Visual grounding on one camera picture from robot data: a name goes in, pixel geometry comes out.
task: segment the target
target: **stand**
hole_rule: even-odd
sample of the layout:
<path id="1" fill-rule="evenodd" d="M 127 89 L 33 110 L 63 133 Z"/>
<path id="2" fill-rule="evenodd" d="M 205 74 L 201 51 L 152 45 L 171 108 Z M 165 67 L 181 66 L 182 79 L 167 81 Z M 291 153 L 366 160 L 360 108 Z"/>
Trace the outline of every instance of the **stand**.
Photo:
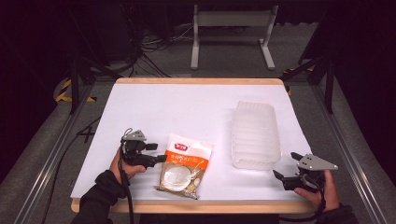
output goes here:
<path id="1" fill-rule="evenodd" d="M 198 69 L 199 56 L 199 26 L 263 26 L 266 28 L 265 37 L 259 39 L 259 44 L 269 70 L 274 70 L 275 65 L 268 49 L 268 41 L 277 13 L 277 6 L 271 10 L 263 11 L 199 11 L 194 5 L 194 42 L 192 45 L 191 69 Z"/>

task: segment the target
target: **black sleeve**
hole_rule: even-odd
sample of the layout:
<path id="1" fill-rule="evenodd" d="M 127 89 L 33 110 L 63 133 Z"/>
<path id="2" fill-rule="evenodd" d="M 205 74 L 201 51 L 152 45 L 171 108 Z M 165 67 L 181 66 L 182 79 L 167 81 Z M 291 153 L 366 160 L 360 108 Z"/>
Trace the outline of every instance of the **black sleeve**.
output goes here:
<path id="1" fill-rule="evenodd" d="M 72 220 L 72 224 L 106 224 L 110 206 L 118 198 L 125 198 L 126 194 L 114 174 L 106 170 L 95 179 L 94 185 L 85 193 L 79 202 L 79 212 Z"/>
<path id="2" fill-rule="evenodd" d="M 343 206 L 332 211 L 321 214 L 317 218 L 317 224 L 359 224 L 358 219 L 352 212 L 351 206 Z"/>

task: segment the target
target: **snack package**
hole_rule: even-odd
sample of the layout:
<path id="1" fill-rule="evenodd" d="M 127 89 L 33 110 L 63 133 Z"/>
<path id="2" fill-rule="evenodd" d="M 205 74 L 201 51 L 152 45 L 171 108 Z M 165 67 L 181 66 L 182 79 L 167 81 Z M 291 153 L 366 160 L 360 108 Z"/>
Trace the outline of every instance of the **snack package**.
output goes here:
<path id="1" fill-rule="evenodd" d="M 196 191 L 209 163 L 212 148 L 212 144 L 171 134 L 160 186 L 155 189 L 198 199 Z"/>

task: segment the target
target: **clear plastic container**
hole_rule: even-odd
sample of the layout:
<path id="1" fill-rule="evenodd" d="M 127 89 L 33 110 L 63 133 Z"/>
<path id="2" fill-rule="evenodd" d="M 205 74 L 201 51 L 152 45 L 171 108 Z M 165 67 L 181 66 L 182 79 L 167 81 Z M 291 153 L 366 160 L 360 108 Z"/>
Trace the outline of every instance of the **clear plastic container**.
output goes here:
<path id="1" fill-rule="evenodd" d="M 232 121 L 233 166 L 269 170 L 280 157 L 274 107 L 262 103 L 239 102 Z"/>

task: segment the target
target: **white paper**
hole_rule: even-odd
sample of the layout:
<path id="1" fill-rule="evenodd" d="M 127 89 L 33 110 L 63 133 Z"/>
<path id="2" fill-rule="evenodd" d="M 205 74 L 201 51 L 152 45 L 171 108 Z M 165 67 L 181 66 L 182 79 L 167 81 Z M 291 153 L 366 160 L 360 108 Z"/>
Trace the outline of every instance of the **white paper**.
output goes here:
<path id="1" fill-rule="evenodd" d="M 198 188 L 200 201 L 295 200 L 273 171 L 237 169 L 231 158 L 231 120 L 239 101 L 267 103 L 276 111 L 282 158 L 274 170 L 285 176 L 298 169 L 291 152 L 311 153 L 282 85 L 115 84 L 108 98 L 88 155 L 71 194 L 81 198 L 94 179 L 108 169 L 128 128 L 141 130 L 146 143 L 158 143 L 149 155 L 162 155 L 169 134 L 214 144 L 211 159 Z M 157 191 L 161 165 L 149 167 L 132 179 L 134 200 L 191 200 Z"/>

